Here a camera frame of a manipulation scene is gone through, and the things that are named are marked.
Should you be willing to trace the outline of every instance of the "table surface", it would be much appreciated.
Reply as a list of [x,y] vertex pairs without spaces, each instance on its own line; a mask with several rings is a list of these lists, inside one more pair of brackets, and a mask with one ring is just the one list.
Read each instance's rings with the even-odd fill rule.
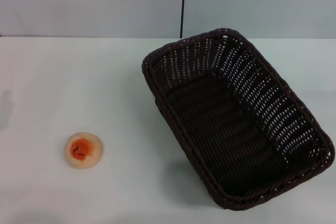
[[[0,223],[336,223],[336,165],[255,208],[220,209],[155,106],[143,58],[177,39],[0,38]],[[332,139],[336,40],[251,39]],[[101,161],[74,169],[74,132]]]

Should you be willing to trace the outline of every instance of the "woven pattern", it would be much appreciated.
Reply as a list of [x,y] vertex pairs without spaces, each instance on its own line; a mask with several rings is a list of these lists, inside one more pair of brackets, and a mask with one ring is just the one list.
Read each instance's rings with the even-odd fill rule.
[[223,208],[262,204],[334,160],[310,111],[236,31],[168,44],[142,68],[162,115]]

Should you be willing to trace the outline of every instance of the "basket rim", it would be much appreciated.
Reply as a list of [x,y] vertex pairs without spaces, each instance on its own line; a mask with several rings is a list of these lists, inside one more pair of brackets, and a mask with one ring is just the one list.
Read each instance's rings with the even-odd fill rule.
[[[329,159],[327,163],[321,164],[322,158],[318,159],[315,166],[307,167],[305,170],[301,170],[296,175],[288,175],[285,177],[278,178],[272,185],[248,196],[233,196],[226,193],[220,184],[216,181],[216,179],[212,176],[210,170],[206,167],[204,160],[200,153],[198,153],[197,148],[193,145],[190,140],[189,135],[184,129],[183,124],[179,121],[174,111],[170,109],[169,104],[166,101],[163,89],[158,85],[154,78],[152,65],[155,64],[162,56],[169,54],[171,51],[179,50],[187,46],[191,46],[195,43],[203,42],[207,39],[216,38],[218,36],[231,36],[235,38],[238,42],[242,43],[243,46],[248,48],[253,56],[256,58],[261,67],[270,75],[272,80],[277,84],[277,86],[289,97],[291,102],[296,106],[296,108],[301,112],[301,114],[306,118],[307,122],[311,125],[311,127],[316,131],[320,141],[323,142],[325,146],[328,148],[325,150],[326,158],[328,153],[330,152]],[[239,32],[228,29],[228,28],[220,28],[216,30],[212,30],[208,33],[203,33],[200,35],[192,36],[190,38],[181,39],[177,42],[169,43],[153,52],[148,54],[142,63],[142,71],[145,76],[145,79],[153,92],[155,98],[158,101],[158,106],[163,111],[163,115],[166,118],[169,117],[169,121],[175,124],[175,130],[179,131],[180,135],[183,136],[183,144],[188,145],[190,150],[188,150],[191,155],[193,155],[198,162],[198,165],[194,168],[197,170],[197,173],[206,184],[207,182],[212,187],[212,192],[209,193],[214,198],[214,200],[224,207],[230,208],[232,210],[245,210],[250,207],[256,206],[258,204],[265,203],[270,199],[300,185],[301,183],[311,179],[312,177],[318,175],[323,172],[325,169],[331,166],[334,161],[335,149],[333,143],[329,136],[324,132],[321,128],[315,117],[312,115],[310,110],[305,106],[305,104],[298,98],[298,96],[293,92],[288,83],[278,74],[278,72],[271,66],[271,64],[262,56],[262,54],[256,49],[256,47],[249,42],[243,35]]]

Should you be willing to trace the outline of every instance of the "cookie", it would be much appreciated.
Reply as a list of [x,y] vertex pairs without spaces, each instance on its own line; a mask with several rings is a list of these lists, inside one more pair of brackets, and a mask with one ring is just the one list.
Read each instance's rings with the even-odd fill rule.
[[100,160],[102,152],[100,139],[88,132],[75,133],[65,147],[65,157],[75,168],[93,167]]

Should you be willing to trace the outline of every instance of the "brown wicker basket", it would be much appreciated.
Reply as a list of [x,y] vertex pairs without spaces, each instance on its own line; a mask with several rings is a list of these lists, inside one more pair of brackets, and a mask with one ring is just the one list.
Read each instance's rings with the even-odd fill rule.
[[150,53],[157,107],[221,207],[245,210],[327,169],[330,138],[240,33],[217,29]]

